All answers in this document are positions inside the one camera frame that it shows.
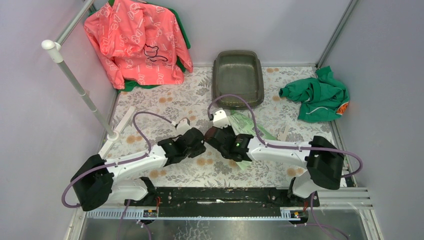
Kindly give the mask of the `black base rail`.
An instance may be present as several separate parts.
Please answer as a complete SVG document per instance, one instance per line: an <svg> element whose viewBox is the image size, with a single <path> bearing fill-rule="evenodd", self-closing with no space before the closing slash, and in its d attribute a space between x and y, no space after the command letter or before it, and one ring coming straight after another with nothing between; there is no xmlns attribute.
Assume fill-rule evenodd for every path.
<svg viewBox="0 0 424 240"><path fill-rule="evenodd" d="M318 207L316 194L301 198L277 187L157 187L131 207L155 211L161 218L283 218L284 210Z"/></svg>

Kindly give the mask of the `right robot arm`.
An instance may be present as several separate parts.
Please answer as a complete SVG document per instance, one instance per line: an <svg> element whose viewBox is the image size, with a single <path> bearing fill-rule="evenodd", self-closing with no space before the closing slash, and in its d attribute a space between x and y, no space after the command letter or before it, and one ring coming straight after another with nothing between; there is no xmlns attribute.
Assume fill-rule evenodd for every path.
<svg viewBox="0 0 424 240"><path fill-rule="evenodd" d="M305 169L291 180L286 193L293 206L301 205L316 191L340 188L345 156L322 136L304 142L261 141L251 134L236 135L231 127L211 127L204 140L235 162L274 161Z"/></svg>

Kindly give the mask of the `grey plastic litter box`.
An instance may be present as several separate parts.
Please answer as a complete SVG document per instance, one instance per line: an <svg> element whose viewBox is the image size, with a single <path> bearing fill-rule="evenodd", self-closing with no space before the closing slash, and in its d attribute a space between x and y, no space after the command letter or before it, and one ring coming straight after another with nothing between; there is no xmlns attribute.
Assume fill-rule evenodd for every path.
<svg viewBox="0 0 424 240"><path fill-rule="evenodd" d="M265 89L261 62L254 51L220 52L212 67L211 98L237 95L252 108L264 101Z"/></svg>

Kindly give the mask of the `white clothes rack pole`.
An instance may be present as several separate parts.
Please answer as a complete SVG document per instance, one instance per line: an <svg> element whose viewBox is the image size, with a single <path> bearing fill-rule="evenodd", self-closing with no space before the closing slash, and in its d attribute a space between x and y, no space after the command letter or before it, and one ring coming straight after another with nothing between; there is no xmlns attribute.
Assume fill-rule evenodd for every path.
<svg viewBox="0 0 424 240"><path fill-rule="evenodd" d="M46 39L41 42L41 47L47 52L52 61L56 63L59 68L62 70L64 75L70 81L74 89L77 91L79 96L88 106L90 111L93 113L95 118L99 121L102 127L105 129L107 136L106 141L99 150L99 155L104 159L108 155L109 151L112 149L113 145L121 138L124 128L131 121L133 114L135 113L135 107L131 106L124 114L123 118L117 124L115 128L108 123L106 118L100 113L94 102L89 97L88 93L79 83L75 75L72 73L68 65L65 63L63 56L60 53L61 46L59 43L52 40Z"/></svg>

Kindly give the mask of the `green cat litter bag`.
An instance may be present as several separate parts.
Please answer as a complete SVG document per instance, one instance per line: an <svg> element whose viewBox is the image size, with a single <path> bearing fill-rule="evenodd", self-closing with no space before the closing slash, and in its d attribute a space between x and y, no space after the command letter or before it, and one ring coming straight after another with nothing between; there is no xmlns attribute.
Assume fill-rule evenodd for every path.
<svg viewBox="0 0 424 240"><path fill-rule="evenodd" d="M253 120L240 112L235 110L230 111L230 115L228 116L229 122L232 126L232 129L236 135L239 134L248 134L256 136L256 130L254 126ZM257 130L259 136L265 140L277 140L277 138L270 134L264 127L261 125L257 126Z"/></svg>

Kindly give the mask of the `crumpled green garment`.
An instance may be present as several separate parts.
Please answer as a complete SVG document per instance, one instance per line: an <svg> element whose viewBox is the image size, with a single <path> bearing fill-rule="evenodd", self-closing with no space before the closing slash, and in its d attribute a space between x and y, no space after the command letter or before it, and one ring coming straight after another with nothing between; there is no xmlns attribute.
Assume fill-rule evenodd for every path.
<svg viewBox="0 0 424 240"><path fill-rule="evenodd" d="M331 122L343 116L350 102L347 87L335 79L330 66L322 67L316 77L295 80L279 89L279 96L300 103L298 119Z"/></svg>

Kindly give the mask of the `beige bag sealing clip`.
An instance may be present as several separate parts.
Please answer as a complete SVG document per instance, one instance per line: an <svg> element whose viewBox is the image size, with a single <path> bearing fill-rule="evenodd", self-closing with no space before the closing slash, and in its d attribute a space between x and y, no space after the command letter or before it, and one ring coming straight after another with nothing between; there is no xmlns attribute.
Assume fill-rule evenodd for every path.
<svg viewBox="0 0 424 240"><path fill-rule="evenodd" d="M287 136L289 134L289 130L290 127L288 125L285 125L283 128L283 131L281 131L278 135L277 135L277 139L283 142L287 141Z"/></svg>

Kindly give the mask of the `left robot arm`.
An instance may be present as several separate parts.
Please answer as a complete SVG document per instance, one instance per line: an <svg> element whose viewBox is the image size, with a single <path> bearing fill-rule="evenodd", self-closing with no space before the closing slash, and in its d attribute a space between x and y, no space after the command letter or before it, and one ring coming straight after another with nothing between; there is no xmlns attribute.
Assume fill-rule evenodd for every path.
<svg viewBox="0 0 424 240"><path fill-rule="evenodd" d="M150 150L109 159L92 155L70 180L77 206L85 212L124 200L148 206L155 200L155 188L142 176L144 171L178 164L205 150L203 133L192 127L182 135L159 141Z"/></svg>

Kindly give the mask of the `floral patterned mat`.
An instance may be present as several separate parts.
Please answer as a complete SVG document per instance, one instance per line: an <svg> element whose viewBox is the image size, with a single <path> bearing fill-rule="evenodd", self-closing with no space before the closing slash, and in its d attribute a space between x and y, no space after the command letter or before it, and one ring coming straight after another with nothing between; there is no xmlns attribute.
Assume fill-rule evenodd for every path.
<svg viewBox="0 0 424 240"><path fill-rule="evenodd" d="M186 73L184 83L162 85L152 89L135 88L118 95L112 122L117 124L129 107L135 107L140 115L135 123L129 123L107 154L118 158L144 151L148 143L174 137L172 122L187 118L193 127L205 132L211 127L207 107L212 100L212 74L210 67L196 67ZM253 112L256 121L277 138L286 125L289 132L286 141L310 141L323 136L334 141L328 122L307 123L298 119L300 104L280 98L279 89L299 79L313 78L315 69L300 67L263 67L264 101ZM144 171L156 187L288 187L293 177L304 170L295 165L275 161L254 161L241 168L225 159L211 146L205 153L186 158L178 164Z"/></svg>

